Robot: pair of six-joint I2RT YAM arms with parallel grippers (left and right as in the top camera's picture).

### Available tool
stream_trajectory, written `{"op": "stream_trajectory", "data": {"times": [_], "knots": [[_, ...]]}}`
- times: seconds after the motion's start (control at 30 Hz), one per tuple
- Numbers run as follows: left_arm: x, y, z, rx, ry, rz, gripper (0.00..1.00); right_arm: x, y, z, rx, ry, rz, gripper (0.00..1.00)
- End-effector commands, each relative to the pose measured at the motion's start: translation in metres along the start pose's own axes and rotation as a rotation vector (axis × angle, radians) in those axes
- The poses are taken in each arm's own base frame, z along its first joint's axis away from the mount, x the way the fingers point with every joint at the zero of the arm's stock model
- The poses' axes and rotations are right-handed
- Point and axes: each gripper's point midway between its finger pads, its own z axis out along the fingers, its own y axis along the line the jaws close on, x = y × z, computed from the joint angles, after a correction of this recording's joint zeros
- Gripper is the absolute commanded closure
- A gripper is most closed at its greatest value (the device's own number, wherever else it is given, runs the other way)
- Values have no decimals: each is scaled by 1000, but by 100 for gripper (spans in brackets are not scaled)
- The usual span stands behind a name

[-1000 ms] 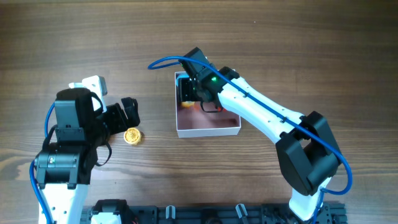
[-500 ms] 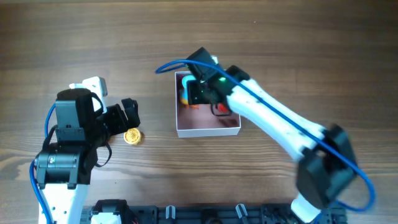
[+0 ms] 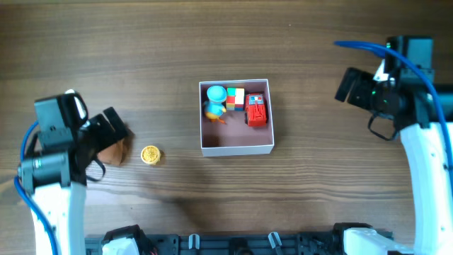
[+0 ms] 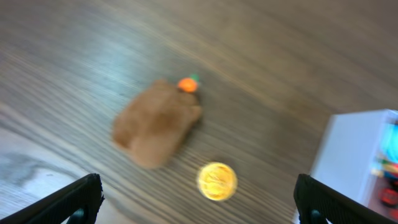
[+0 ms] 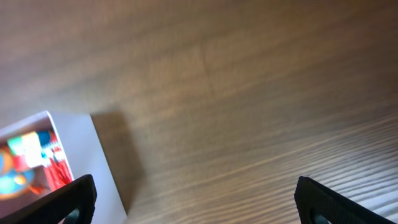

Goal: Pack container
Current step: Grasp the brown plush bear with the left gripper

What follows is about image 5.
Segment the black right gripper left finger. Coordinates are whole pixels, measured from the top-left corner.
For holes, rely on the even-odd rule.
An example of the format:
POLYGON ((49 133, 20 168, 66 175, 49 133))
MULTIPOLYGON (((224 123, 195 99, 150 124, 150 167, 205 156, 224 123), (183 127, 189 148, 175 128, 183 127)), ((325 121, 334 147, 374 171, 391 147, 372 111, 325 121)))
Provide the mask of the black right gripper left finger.
POLYGON ((1 224, 90 224, 95 211, 96 198, 93 176, 83 175, 1 218, 1 224))

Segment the red toy truck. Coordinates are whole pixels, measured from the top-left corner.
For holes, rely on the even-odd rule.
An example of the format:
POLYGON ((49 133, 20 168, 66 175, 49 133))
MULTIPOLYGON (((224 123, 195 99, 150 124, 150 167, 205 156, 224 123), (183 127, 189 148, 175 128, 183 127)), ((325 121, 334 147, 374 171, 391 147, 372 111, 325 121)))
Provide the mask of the red toy truck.
POLYGON ((73 181, 66 154, 54 132, 38 131, 37 135, 48 185, 51 191, 56 191, 73 181))

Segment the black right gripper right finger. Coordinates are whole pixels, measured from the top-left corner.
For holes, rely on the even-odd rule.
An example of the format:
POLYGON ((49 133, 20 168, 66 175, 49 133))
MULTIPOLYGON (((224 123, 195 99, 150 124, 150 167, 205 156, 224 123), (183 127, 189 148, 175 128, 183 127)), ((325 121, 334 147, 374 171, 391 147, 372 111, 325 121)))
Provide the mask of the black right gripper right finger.
POLYGON ((298 178, 294 200, 302 224, 394 224, 309 177, 298 178))

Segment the yellow duck toy blue hat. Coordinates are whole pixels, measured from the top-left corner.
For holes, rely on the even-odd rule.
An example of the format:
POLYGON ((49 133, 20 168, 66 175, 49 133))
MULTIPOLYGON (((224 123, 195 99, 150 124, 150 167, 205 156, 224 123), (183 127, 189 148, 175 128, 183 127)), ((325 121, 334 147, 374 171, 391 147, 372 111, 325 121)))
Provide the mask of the yellow duck toy blue hat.
POLYGON ((33 170, 16 171, 11 154, 1 149, 1 200, 10 200, 22 194, 32 192, 40 195, 45 187, 34 185, 35 172, 33 170))

